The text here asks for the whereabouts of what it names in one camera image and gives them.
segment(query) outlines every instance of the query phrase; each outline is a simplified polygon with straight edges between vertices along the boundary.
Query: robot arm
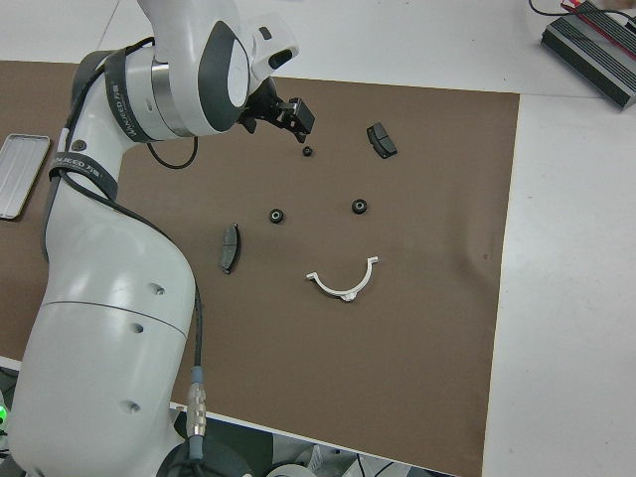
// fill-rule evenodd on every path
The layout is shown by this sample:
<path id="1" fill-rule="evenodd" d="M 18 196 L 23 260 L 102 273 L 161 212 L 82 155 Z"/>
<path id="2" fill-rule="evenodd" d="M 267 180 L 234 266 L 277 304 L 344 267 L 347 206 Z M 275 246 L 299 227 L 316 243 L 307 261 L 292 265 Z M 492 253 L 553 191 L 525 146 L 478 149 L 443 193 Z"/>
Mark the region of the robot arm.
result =
<path id="1" fill-rule="evenodd" d="M 179 475 L 165 465 L 183 443 L 168 404 L 196 285 L 176 246 L 114 202 L 124 152 L 236 122 L 253 132 L 256 119 L 302 142 L 313 125 L 306 105 L 282 101 L 269 79 L 298 53 L 280 19 L 244 24 L 232 0 L 139 4 L 155 44 L 86 60 L 90 87 L 76 88 L 54 162 L 49 283 L 9 432 L 13 458 L 32 475 Z M 202 397 L 196 388 L 193 400 Z"/>

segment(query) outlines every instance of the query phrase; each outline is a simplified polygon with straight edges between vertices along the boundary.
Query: brown board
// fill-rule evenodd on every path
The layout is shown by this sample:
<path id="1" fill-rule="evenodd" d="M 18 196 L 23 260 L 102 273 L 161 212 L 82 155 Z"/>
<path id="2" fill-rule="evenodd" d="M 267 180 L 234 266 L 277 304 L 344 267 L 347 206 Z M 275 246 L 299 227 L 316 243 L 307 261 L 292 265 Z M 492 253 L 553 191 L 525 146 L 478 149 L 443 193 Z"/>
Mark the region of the brown board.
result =
<path id="1" fill-rule="evenodd" d="M 74 66 L 0 63 L 0 134 L 56 137 Z M 461 476 L 481 474 L 516 94 L 278 79 L 315 113 L 304 157 L 261 124 L 201 139 L 183 171 L 129 151 L 119 202 L 170 235 L 205 307 L 209 408 Z M 398 154 L 380 158 L 381 121 Z M 167 160 L 190 140 L 157 145 Z M 0 222 L 0 355 L 21 359 L 46 284 L 39 251 L 47 180 L 22 221 Z M 356 199 L 369 205 L 352 213 Z M 282 224 L 268 219 L 284 211 Z M 238 223 L 236 270 L 219 267 Z M 363 277 L 346 303 L 335 289 Z M 173 399 L 184 401 L 191 331 Z"/>

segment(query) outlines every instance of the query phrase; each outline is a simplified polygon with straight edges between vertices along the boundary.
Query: black round knob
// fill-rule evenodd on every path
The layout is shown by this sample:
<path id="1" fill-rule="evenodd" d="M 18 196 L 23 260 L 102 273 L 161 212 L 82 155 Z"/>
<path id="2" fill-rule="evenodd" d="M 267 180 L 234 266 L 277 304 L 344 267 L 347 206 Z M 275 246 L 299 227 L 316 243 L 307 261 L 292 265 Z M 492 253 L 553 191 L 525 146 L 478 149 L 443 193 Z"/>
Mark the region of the black round knob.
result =
<path id="1" fill-rule="evenodd" d="M 364 199 L 356 199 L 351 205 L 351 210 L 354 214 L 360 215 L 367 211 L 367 207 L 367 201 Z"/>
<path id="2" fill-rule="evenodd" d="M 272 209 L 269 211 L 269 221 L 273 224 L 280 224 L 285 218 L 285 213 L 280 209 Z"/>

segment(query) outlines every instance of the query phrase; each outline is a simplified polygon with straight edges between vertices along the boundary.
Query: white tabletop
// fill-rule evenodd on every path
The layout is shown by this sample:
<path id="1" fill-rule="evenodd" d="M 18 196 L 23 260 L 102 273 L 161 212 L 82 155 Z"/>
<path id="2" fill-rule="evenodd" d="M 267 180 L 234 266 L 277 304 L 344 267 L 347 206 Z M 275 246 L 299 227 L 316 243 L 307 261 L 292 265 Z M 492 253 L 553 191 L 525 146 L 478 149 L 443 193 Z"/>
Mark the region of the white tabletop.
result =
<path id="1" fill-rule="evenodd" d="M 557 11 L 558 1 L 536 0 Z M 539 45 L 525 0 L 238 0 L 279 12 L 282 76 L 520 92 L 484 472 L 636 468 L 636 108 Z M 3 0 L 0 60 L 78 62 L 150 35 L 134 0 Z"/>

